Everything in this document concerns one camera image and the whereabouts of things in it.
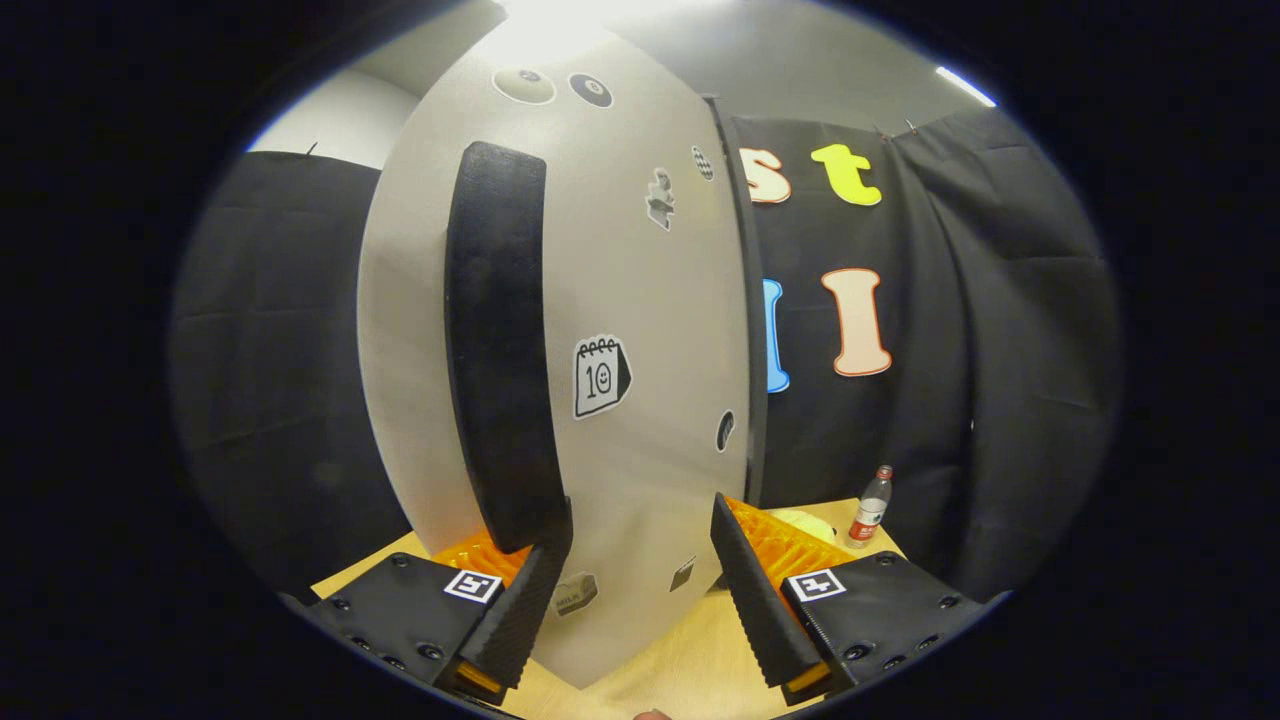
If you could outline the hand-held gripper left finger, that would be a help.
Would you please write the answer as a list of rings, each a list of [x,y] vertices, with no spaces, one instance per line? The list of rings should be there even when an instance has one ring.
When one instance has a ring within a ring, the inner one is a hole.
[[[410,682],[499,706],[518,687],[573,539],[570,516],[509,556],[515,575],[389,553],[329,597],[311,626]]]

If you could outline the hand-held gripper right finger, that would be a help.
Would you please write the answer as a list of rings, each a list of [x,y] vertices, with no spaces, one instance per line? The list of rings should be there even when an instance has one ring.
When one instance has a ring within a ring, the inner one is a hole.
[[[854,556],[726,495],[710,539],[765,684],[790,706],[877,685],[986,616],[901,553]]]

